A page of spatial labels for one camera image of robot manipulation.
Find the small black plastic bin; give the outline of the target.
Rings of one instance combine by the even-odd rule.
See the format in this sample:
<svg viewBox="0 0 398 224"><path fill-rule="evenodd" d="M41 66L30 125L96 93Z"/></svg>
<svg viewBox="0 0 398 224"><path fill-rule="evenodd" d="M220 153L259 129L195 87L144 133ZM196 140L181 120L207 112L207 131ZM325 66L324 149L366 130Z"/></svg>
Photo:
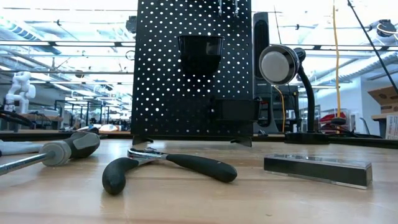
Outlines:
<svg viewBox="0 0 398 224"><path fill-rule="evenodd" d="M216 99L210 112L213 118L219 121L257 121L260 101Z"/></svg>

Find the black-grey handled screwdriver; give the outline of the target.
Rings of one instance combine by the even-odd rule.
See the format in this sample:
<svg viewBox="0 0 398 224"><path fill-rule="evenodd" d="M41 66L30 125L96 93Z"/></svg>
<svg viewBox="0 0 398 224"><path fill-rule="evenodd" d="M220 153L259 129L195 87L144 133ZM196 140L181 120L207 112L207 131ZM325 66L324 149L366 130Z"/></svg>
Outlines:
<svg viewBox="0 0 398 224"><path fill-rule="evenodd" d="M44 144L37 155L0 165L0 176L40 162L48 167L62 166L69 159L87 158L99 146L100 136L96 133L76 132L67 139Z"/></svg>

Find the large black plastic bin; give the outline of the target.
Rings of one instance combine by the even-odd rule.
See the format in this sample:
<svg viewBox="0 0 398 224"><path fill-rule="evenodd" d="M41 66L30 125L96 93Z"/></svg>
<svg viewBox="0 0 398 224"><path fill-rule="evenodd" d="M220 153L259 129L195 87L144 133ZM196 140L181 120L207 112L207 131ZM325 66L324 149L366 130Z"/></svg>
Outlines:
<svg viewBox="0 0 398 224"><path fill-rule="evenodd" d="M211 75L221 62L224 37L180 35L178 49L182 70L187 75Z"/></svg>

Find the black metal pegboard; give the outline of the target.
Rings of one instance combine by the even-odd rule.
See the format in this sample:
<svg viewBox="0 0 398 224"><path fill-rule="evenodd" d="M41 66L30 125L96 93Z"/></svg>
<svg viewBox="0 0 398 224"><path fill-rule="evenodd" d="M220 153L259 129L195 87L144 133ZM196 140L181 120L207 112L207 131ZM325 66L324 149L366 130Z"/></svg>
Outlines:
<svg viewBox="0 0 398 224"><path fill-rule="evenodd" d="M253 100L251 0L138 0L132 135L252 137L252 121L219 121L216 99ZM182 70L178 36L224 37L211 75Z"/></svg>

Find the white paper sheet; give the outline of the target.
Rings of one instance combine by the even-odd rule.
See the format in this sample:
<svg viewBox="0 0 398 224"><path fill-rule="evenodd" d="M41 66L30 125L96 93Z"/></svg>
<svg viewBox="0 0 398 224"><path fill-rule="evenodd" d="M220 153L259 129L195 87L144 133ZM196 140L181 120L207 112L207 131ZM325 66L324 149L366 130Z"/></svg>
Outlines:
<svg viewBox="0 0 398 224"><path fill-rule="evenodd" d="M398 140L398 115L386 116L386 139Z"/></svg>

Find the black rectangular metal block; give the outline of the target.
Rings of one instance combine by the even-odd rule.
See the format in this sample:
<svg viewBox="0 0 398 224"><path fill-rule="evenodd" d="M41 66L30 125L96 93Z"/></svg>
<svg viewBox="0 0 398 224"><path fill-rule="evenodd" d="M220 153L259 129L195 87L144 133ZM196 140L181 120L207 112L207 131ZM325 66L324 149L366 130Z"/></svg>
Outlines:
<svg viewBox="0 0 398 224"><path fill-rule="evenodd" d="M263 168L271 174L286 175L329 184L367 189L373 181L370 162L298 154L272 154Z"/></svg>

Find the black-handled pliers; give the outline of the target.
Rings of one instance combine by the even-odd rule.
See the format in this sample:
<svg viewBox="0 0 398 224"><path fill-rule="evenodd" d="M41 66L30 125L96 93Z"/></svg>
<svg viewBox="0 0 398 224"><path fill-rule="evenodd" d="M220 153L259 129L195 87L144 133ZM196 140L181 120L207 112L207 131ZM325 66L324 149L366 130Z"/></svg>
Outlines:
<svg viewBox="0 0 398 224"><path fill-rule="evenodd" d="M233 166L214 159L187 154L168 154L152 147L130 148L127 157L117 158L106 166L102 174L103 188L110 195L121 193L126 185L126 172L159 159L173 162L180 167L224 183L232 182L238 176Z"/></svg>

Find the black aluminium table frame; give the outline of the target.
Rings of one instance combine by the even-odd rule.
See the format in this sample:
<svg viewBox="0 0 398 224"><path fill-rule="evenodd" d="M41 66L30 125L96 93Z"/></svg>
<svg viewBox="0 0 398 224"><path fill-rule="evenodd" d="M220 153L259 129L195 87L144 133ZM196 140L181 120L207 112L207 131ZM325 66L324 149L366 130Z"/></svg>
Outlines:
<svg viewBox="0 0 398 224"><path fill-rule="evenodd" d="M70 132L58 132L54 130L28 130L23 129L18 133L12 131L0 131L0 139L3 141L49 141L66 139L72 134ZM232 141L239 140L245 146L251 142L284 142L285 136L271 134L268 136L232 137L232 136L134 136L129 132L105 132L108 139L130 139L133 144L140 144L151 140L171 141ZM343 144L352 146L378 147L386 149L398 149L398 140L371 139L371 138L342 138L330 136L331 144Z"/></svg>

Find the cardboard box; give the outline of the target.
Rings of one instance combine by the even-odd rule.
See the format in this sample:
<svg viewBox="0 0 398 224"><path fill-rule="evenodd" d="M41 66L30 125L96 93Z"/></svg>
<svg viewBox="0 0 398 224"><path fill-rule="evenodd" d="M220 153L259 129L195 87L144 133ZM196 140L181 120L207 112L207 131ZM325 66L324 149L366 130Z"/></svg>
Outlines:
<svg viewBox="0 0 398 224"><path fill-rule="evenodd" d="M379 103L382 114L398 112L398 94L393 86L371 90L368 93Z"/></svg>

